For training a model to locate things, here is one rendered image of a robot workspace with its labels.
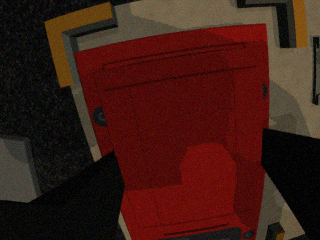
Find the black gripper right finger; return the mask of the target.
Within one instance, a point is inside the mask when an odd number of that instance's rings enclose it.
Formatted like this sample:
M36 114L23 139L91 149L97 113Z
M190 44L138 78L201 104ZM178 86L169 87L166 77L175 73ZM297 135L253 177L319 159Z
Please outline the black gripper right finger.
M320 139L263 128L261 167L309 240L320 240Z

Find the grey flat rectangular plate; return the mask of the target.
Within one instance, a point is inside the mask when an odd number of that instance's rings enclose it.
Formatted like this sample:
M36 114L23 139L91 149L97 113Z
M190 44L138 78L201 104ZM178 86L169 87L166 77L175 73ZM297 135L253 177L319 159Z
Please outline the grey flat rectangular plate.
M39 196L29 137L0 133L0 200L29 203Z

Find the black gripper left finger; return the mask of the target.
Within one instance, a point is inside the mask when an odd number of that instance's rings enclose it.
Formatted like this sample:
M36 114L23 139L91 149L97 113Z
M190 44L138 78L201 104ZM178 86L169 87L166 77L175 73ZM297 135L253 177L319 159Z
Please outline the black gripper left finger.
M0 240L115 240L124 187L108 152L29 203L0 200Z

